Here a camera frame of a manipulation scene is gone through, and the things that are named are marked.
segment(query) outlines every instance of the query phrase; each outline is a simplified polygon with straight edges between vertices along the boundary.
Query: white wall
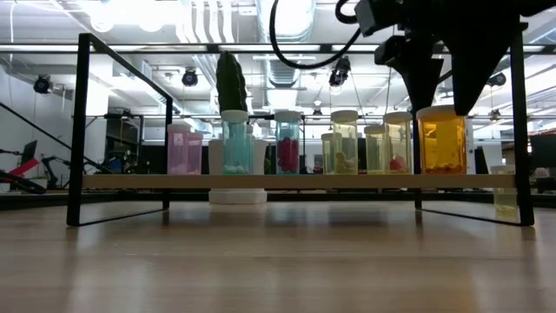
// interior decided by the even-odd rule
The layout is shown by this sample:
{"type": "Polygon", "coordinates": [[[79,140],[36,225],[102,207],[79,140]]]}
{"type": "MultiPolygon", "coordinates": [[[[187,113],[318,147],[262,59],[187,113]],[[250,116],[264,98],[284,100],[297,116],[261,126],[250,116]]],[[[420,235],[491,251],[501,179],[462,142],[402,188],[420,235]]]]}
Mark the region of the white wall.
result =
{"type": "MultiPolygon", "coordinates": [[[[62,106],[62,98],[56,95],[38,95],[33,86],[17,78],[9,76],[0,67],[0,102],[11,107],[37,126],[57,137],[62,142],[71,145],[71,127],[73,103],[66,100],[62,106]]],[[[41,154],[49,157],[56,155],[63,159],[70,159],[70,151],[59,143],[46,137],[27,123],[0,108],[0,148],[4,150],[22,151],[23,146],[37,140],[35,158],[40,162],[41,154]]],[[[0,169],[10,171],[17,167],[17,156],[0,155],[0,169]]],[[[60,175],[69,177],[70,170],[60,163],[52,163],[52,168],[59,178],[60,175]]],[[[27,177],[42,176],[43,166],[30,170],[27,177]]]]}

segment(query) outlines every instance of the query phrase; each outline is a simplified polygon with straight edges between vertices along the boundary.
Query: wooden shelf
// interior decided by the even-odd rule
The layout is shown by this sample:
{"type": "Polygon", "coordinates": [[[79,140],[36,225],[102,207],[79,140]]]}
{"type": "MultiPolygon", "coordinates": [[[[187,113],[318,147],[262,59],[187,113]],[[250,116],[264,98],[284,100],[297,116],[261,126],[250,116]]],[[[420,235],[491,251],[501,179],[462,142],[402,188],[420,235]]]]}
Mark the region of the wooden shelf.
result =
{"type": "Polygon", "coordinates": [[[173,176],[87,175],[91,189],[266,188],[281,190],[366,188],[512,188],[513,175],[291,175],[291,176],[173,176]]]}

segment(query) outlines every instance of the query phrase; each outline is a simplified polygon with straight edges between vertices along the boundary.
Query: small jar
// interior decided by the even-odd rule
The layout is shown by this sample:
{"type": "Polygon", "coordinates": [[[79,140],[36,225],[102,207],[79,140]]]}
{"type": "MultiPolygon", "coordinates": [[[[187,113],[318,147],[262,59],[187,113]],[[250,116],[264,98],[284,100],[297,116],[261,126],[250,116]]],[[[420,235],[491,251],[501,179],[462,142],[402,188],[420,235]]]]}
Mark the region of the small jar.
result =
{"type": "Polygon", "coordinates": [[[182,124],[170,124],[167,131],[168,174],[201,175],[202,134],[182,124]]]}
{"type": "Polygon", "coordinates": [[[332,113],[334,128],[334,173],[357,175],[357,118],[355,110],[340,110],[332,113]]]}
{"type": "Polygon", "coordinates": [[[224,150],[224,175],[246,175],[253,168],[249,156],[247,121],[248,113],[242,110],[227,110],[222,115],[222,141],[224,150]]]}
{"type": "Polygon", "coordinates": [[[367,145],[367,174],[384,174],[386,171],[384,162],[386,157],[386,131],[384,125],[367,126],[364,132],[365,144],[367,145]]]}
{"type": "Polygon", "coordinates": [[[466,174],[466,120],[453,105],[438,105],[417,112],[420,162],[424,174],[466,174]]]}
{"type": "Polygon", "coordinates": [[[299,174],[299,125],[301,113],[285,110],[275,113],[276,174],[299,174]]]}
{"type": "Polygon", "coordinates": [[[333,134],[322,134],[322,174],[334,174],[333,134]]]}
{"type": "Polygon", "coordinates": [[[392,112],[383,117],[388,174],[411,174],[411,113],[392,112]]]}

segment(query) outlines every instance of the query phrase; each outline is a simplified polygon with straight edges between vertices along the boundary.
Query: teal container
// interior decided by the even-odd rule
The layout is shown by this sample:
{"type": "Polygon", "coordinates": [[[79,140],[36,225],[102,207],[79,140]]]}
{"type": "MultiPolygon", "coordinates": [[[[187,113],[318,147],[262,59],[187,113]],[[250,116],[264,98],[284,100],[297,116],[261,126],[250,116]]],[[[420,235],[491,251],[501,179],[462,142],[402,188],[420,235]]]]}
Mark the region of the teal container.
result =
{"type": "Polygon", "coordinates": [[[253,157],[247,135],[248,113],[227,110],[222,115],[224,175],[248,175],[253,169],[253,157]]]}
{"type": "Polygon", "coordinates": [[[299,125],[301,113],[279,111],[276,121],[276,174],[299,174],[299,125]]]}

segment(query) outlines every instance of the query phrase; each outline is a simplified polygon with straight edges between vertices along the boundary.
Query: white ceiling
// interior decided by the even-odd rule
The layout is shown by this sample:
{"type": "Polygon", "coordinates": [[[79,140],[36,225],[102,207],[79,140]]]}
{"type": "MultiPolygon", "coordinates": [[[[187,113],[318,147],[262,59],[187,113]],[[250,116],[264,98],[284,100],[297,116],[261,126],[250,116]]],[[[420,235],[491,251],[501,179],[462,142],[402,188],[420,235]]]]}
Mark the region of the white ceiling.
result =
{"type": "MultiPolygon", "coordinates": [[[[19,4],[13,10],[13,33],[15,43],[75,43],[77,36],[81,32],[87,32],[86,28],[90,28],[90,18],[83,12],[72,13],[72,17],[63,12],[53,12],[47,10],[39,10],[33,6],[41,6],[49,10],[58,10],[49,1],[25,1],[19,0],[19,4]]],[[[334,3],[332,0],[317,0],[317,10],[314,17],[313,33],[310,37],[310,43],[345,43],[354,33],[355,26],[344,25],[335,20],[334,3]]],[[[12,2],[0,0],[0,42],[9,43],[10,35],[10,9],[12,2]]],[[[63,2],[67,9],[79,9],[79,5],[74,2],[63,2]]],[[[175,16],[174,9],[177,5],[176,1],[167,0],[160,1],[162,11],[166,10],[169,17],[175,16]]],[[[257,43],[258,31],[256,16],[243,15],[238,10],[252,10],[255,7],[253,0],[233,1],[234,11],[232,14],[233,33],[238,43],[257,43]]],[[[206,30],[208,25],[209,11],[208,6],[205,12],[206,30]]],[[[149,33],[140,29],[137,25],[116,25],[113,30],[106,33],[96,33],[102,40],[107,43],[179,43],[175,35],[175,26],[172,24],[172,18],[165,19],[166,25],[161,30],[149,33]]],[[[527,43],[545,35],[548,31],[556,28],[556,14],[552,11],[543,12],[536,17],[527,19],[530,23],[529,29],[525,32],[525,41],[527,43]]],[[[383,30],[371,37],[360,38],[361,43],[381,43],[392,35],[392,29],[383,30]]],[[[328,56],[316,55],[315,61],[321,60],[328,56]]],[[[322,107],[329,107],[332,104],[334,108],[353,108],[360,106],[364,108],[366,113],[381,114],[385,111],[386,105],[393,108],[396,104],[401,103],[399,109],[407,107],[407,103],[402,101],[407,96],[407,92],[400,77],[393,71],[390,81],[389,93],[387,88],[388,73],[390,69],[385,66],[377,66],[374,64],[373,55],[352,55],[349,56],[352,64],[352,76],[346,81],[342,87],[342,93],[338,96],[330,96],[327,87],[328,69],[319,71],[304,72],[301,77],[301,87],[303,90],[297,94],[296,103],[298,106],[312,111],[313,101],[321,100],[322,107]],[[314,73],[318,73],[317,79],[314,79],[314,73]]],[[[202,75],[199,76],[199,83],[192,88],[184,88],[182,86],[181,75],[186,67],[195,67],[195,62],[191,55],[134,55],[127,57],[133,64],[138,64],[144,60],[154,68],[153,79],[168,90],[175,98],[183,100],[181,106],[189,111],[208,114],[210,112],[209,99],[211,87],[202,75]],[[165,79],[166,73],[175,74],[172,83],[165,79]]],[[[445,63],[443,72],[450,69],[450,62],[447,56],[444,56],[445,63]]],[[[246,76],[248,89],[253,94],[253,107],[261,108],[265,102],[264,77],[262,75],[262,62],[254,61],[253,55],[239,55],[239,61],[243,67],[246,76]]],[[[542,56],[529,57],[526,60],[526,76],[549,68],[556,63],[556,57],[542,56]]],[[[75,81],[75,72],[70,73],[71,67],[76,66],[75,55],[22,55],[15,54],[12,64],[14,69],[21,70],[33,76],[40,70],[49,70],[55,83],[63,83],[68,88],[72,88],[75,81]]],[[[491,107],[501,106],[511,101],[511,79],[508,70],[505,71],[508,78],[507,84],[498,89],[493,90],[493,96],[490,96],[490,89],[485,88],[483,95],[475,107],[475,113],[486,114],[491,107]]],[[[107,81],[119,79],[106,77],[107,81]]],[[[533,94],[536,91],[543,90],[556,85],[556,71],[548,71],[539,76],[527,80],[527,92],[533,94]]],[[[443,86],[450,87],[451,79],[446,81],[443,86]]],[[[148,104],[134,104],[133,101],[118,101],[115,105],[128,106],[137,113],[158,113],[156,104],[153,105],[151,97],[139,97],[137,91],[122,89],[121,92],[129,93],[128,96],[139,99],[139,102],[145,101],[148,104]]],[[[545,99],[543,102],[533,103],[529,105],[531,109],[549,107],[552,102],[556,102],[556,97],[545,99]]]]}

